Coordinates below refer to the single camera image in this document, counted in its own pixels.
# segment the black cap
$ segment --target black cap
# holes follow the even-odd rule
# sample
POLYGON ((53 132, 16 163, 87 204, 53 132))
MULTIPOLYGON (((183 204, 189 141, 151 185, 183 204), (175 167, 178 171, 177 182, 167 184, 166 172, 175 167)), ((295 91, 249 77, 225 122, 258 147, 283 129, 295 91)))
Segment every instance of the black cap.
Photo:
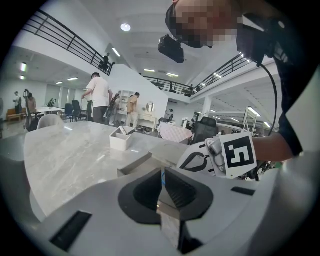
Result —
POLYGON ((179 42, 187 46, 197 49, 202 48, 204 44, 201 42, 200 36, 195 35, 194 31, 183 29, 182 24, 177 23, 175 6, 175 4, 171 5, 165 15, 165 24, 171 34, 178 39, 179 42))

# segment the round ceiling light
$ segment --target round ceiling light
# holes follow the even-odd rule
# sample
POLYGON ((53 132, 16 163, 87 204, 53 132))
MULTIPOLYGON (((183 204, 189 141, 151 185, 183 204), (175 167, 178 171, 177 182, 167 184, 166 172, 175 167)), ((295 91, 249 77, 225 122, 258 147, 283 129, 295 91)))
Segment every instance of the round ceiling light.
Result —
POLYGON ((124 24, 121 25, 121 29, 122 29, 123 31, 125 31, 125 32, 128 32, 128 31, 131 30, 131 27, 130 27, 129 24, 124 23, 124 24))

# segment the white chair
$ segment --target white chair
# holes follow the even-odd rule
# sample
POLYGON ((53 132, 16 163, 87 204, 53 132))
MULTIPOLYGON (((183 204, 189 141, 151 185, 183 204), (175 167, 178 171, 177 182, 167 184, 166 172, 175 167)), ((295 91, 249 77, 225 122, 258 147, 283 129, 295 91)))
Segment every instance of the white chair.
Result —
POLYGON ((42 128, 46 128, 46 127, 50 127, 50 126, 59 126, 62 124, 63 124, 63 121, 61 120, 61 118, 58 115, 47 114, 40 119, 40 121, 38 123, 37 130, 42 129, 42 128))

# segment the man in tan shirt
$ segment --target man in tan shirt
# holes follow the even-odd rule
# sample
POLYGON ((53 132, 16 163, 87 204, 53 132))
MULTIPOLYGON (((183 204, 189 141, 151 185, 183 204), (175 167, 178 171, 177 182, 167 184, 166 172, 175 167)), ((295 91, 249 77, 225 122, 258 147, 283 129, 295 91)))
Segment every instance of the man in tan shirt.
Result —
POLYGON ((137 125, 138 125, 137 103, 138 103, 139 97, 140 97, 140 93, 136 92, 134 96, 129 98, 128 103, 126 105, 128 115, 126 116, 125 126, 130 127, 131 120, 133 120, 132 128, 135 130, 137 129, 137 125))

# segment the orange bench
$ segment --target orange bench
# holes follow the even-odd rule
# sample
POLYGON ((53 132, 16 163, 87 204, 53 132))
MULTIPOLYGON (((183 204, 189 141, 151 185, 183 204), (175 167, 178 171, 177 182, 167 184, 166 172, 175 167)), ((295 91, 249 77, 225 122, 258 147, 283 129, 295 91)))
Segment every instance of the orange bench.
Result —
POLYGON ((12 119, 19 119, 19 121, 21 121, 21 118, 25 115, 25 113, 26 113, 25 108, 22 109, 22 112, 20 114, 16 114, 16 110, 14 108, 11 108, 11 109, 8 109, 8 112, 6 113, 6 119, 8 123, 10 123, 12 119))

